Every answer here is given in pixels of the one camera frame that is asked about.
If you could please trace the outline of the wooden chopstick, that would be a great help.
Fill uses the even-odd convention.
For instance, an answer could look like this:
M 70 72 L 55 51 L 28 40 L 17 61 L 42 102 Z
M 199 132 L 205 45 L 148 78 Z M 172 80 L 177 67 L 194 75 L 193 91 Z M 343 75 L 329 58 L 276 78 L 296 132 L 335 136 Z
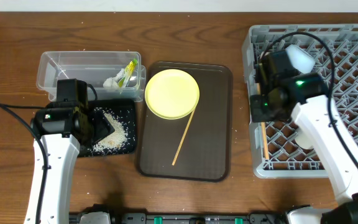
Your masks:
M 176 161 L 177 161 L 178 156 L 179 156 L 179 154 L 180 154 L 182 145 L 183 145 L 184 140 L 185 140 L 185 138 L 186 138 L 188 129 L 189 129 L 190 124 L 191 124 L 191 122 L 192 122 L 194 113 L 195 113 L 195 109 L 194 109 L 194 110 L 191 112 L 191 114 L 190 114 L 190 117 L 189 117 L 188 122 L 187 122 L 187 124 L 186 124 L 185 130 L 184 130 L 183 135 L 182 135 L 182 137 L 181 137 L 180 143 L 179 143 L 179 145 L 178 145 L 177 151 L 176 151 L 176 153 L 175 153 L 175 157 L 173 158 L 172 166 L 174 166 L 174 165 L 176 164 Z
M 265 127 L 264 122 L 261 122 L 260 128 L 261 128 L 261 133 L 262 133 L 264 158 L 269 159 L 269 147 L 268 147 L 268 142 L 267 142 L 266 127 Z

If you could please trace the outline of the pile of rice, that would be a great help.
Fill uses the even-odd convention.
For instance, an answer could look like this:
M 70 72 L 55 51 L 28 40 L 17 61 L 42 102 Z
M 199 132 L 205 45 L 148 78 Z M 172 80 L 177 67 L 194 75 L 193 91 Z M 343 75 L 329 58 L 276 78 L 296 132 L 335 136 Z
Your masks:
M 102 111 L 114 128 L 114 132 L 102 139 L 91 149 L 92 156 L 128 154 L 135 149 L 137 143 L 136 125 L 133 109 L 96 108 Z

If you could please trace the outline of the white tissue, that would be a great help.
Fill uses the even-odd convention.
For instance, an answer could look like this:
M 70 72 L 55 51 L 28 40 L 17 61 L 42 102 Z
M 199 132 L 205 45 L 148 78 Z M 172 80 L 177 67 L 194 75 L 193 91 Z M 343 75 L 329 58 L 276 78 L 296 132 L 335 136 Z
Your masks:
M 124 76 L 124 69 L 122 68 L 115 77 L 107 78 L 103 83 L 103 88 L 105 89 L 118 89 L 119 88 L 119 81 Z

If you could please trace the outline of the white green cup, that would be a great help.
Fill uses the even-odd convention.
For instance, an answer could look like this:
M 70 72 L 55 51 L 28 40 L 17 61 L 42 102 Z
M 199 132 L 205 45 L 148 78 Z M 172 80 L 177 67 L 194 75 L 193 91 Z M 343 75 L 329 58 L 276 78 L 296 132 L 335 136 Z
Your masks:
M 300 128 L 296 130 L 296 133 L 297 136 L 295 138 L 295 142 L 297 143 L 297 145 L 302 149 L 312 150 L 313 145 L 309 137 Z

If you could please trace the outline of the green snack wrapper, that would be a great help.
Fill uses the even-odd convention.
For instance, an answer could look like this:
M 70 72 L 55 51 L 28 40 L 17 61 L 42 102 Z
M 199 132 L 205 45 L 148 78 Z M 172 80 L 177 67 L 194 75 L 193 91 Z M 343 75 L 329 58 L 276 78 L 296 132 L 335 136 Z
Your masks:
M 138 60 L 132 59 L 131 62 L 124 69 L 124 76 L 118 81 L 119 88 L 124 88 L 129 83 L 129 80 L 138 64 Z

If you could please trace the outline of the light blue bowl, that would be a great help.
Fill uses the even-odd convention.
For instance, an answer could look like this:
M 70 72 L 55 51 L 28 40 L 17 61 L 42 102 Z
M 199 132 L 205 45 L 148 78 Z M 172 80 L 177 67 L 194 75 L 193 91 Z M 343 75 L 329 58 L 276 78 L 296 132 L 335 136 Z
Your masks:
M 289 45 L 285 51 L 295 69 L 303 74 L 312 72 L 315 60 L 309 53 L 297 45 Z

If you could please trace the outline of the yellow plate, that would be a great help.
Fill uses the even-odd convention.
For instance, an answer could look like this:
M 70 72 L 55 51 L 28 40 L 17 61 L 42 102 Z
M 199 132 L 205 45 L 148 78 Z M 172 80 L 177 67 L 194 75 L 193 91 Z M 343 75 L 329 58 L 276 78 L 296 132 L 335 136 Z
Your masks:
M 163 119 L 180 119 L 196 108 L 200 98 L 197 81 L 179 69 L 157 72 L 145 87 L 148 109 Z

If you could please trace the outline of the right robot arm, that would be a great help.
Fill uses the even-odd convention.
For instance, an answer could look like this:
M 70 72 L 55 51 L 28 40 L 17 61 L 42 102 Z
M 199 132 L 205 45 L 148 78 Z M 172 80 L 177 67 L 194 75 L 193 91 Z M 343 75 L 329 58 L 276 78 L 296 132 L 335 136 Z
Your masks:
M 317 153 L 337 201 L 332 210 L 300 207 L 288 223 L 358 223 L 358 145 L 350 135 L 323 79 L 295 67 L 286 50 L 262 56 L 259 93 L 250 97 L 254 123 L 292 120 Z

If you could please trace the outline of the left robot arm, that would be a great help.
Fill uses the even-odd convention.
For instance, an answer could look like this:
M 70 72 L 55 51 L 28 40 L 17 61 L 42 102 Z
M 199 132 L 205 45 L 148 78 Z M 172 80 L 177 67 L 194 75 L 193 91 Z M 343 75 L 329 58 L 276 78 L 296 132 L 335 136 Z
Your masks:
M 90 85 L 57 82 L 57 99 L 35 113 L 34 174 L 25 223 L 68 223 L 73 171 L 80 149 L 114 132 L 103 112 L 88 106 Z

